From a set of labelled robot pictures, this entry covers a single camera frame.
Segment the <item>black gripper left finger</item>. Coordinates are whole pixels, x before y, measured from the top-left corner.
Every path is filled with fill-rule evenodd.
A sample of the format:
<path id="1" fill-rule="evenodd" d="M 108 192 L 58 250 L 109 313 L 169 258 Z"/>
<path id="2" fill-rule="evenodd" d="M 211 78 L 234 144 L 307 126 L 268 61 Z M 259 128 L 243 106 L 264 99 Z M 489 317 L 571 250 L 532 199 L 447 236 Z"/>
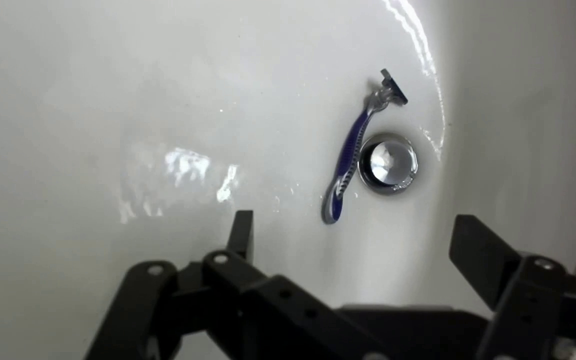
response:
<path id="1" fill-rule="evenodd" d="M 230 360 L 367 360 L 382 345 L 286 276 L 252 261 L 254 212 L 234 216 L 223 249 L 176 268 L 134 265 L 86 360 L 173 360 L 204 333 Z"/>

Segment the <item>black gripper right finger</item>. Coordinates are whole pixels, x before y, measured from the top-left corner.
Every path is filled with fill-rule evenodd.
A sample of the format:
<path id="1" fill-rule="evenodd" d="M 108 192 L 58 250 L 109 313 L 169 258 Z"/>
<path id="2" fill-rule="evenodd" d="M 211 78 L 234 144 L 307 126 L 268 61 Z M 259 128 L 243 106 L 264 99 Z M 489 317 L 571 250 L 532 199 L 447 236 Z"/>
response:
<path id="1" fill-rule="evenodd" d="M 477 360 L 553 360 L 576 349 L 576 276 L 519 252 L 472 214 L 454 219 L 449 262 L 492 310 Z"/>

